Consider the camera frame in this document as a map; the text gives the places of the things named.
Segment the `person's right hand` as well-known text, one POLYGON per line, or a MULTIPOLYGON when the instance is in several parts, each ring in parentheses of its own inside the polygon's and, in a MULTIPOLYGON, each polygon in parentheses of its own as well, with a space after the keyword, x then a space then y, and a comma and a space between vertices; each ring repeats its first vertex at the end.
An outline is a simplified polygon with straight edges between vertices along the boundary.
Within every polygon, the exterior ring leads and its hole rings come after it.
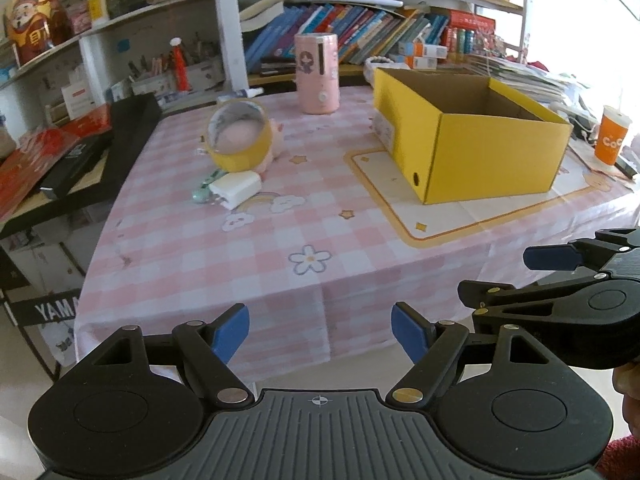
POLYGON ((623 396, 623 419, 636 440, 640 439, 640 364, 632 362, 613 370, 614 389, 623 396))

